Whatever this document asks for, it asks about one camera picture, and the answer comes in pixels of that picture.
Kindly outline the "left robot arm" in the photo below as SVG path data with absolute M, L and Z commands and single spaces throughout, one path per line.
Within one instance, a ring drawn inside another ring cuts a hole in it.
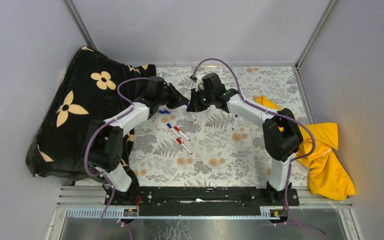
M 156 114 L 161 106 L 172 110 L 189 102 L 163 77 L 146 77 L 145 81 L 143 93 L 134 100 L 120 94 L 129 103 L 126 109 L 105 120 L 90 122 L 83 146 L 86 173 L 90 177 L 104 178 L 117 191 L 115 197 L 124 206 L 135 200 L 135 192 L 130 188 L 132 177 L 121 163 L 124 137 L 138 124 Z

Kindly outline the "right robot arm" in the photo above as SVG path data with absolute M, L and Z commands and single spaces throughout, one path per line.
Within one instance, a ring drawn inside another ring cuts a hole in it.
M 226 89 L 216 73 L 210 73 L 190 90 L 190 102 L 187 112 L 202 112 L 210 106 L 240 116 L 262 128 L 264 145 L 271 156 L 271 176 L 268 184 L 267 201 L 273 206 L 281 205 L 286 199 L 287 176 L 289 164 L 296 156 L 303 136 L 298 121 L 288 108 L 277 110 L 264 108 L 260 104 L 246 100 L 239 91 Z

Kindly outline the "red capped marker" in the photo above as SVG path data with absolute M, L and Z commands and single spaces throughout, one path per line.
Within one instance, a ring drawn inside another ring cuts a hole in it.
M 187 141 L 191 141 L 191 139 L 190 139 L 188 136 L 186 136 L 186 134 L 183 133 L 177 126 L 174 126 L 173 128 L 174 128 L 180 135 L 182 135 Z
M 190 154 L 192 155 L 193 152 L 184 144 L 184 142 L 180 139 L 177 138 L 176 141 Z

